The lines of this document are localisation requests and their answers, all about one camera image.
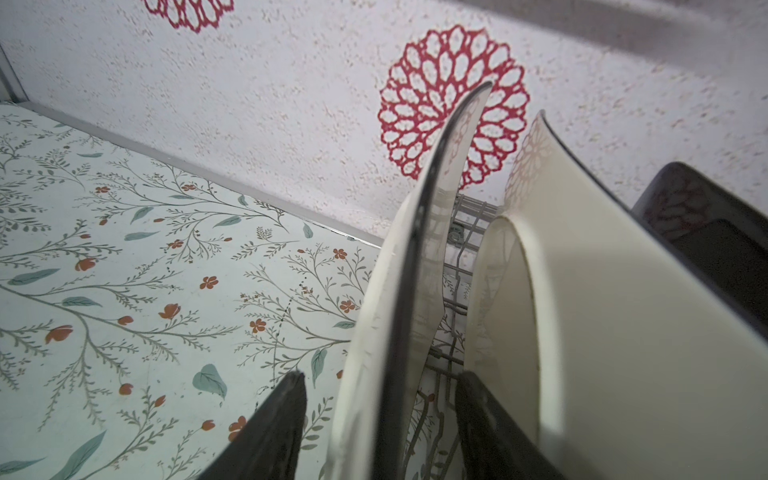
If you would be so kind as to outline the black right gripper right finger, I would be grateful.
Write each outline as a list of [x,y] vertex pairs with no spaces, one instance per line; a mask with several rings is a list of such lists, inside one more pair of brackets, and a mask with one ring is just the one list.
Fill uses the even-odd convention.
[[473,372],[458,376],[456,414],[469,479],[561,479]]

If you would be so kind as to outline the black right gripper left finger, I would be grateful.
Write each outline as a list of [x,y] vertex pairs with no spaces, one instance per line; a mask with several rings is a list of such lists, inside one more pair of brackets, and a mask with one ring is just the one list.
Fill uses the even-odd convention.
[[203,480],[293,479],[307,408],[305,376],[286,374]]

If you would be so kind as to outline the white square plate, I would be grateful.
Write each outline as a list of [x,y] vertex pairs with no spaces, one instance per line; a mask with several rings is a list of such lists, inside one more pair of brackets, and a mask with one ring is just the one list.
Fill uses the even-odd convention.
[[632,208],[538,115],[481,243],[464,372],[561,479],[763,479],[767,336]]
[[343,368],[328,479],[398,479],[404,473],[416,392],[444,314],[451,215],[492,88],[484,81],[459,100],[381,246]]

